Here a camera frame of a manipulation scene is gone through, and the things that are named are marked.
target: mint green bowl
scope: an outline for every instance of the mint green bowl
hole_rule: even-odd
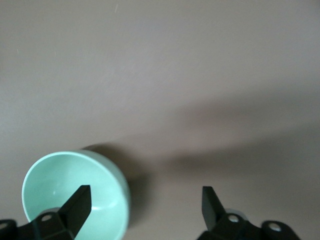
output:
[[[75,239],[122,239],[130,214],[128,183],[113,162],[88,150],[54,152],[33,164],[22,185],[27,219],[60,208],[81,185],[91,187],[92,208]]]

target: table surface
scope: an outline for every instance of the table surface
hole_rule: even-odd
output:
[[[0,1],[0,212],[42,156],[126,175],[125,240],[196,239],[202,186],[255,225],[320,234],[317,0]]]

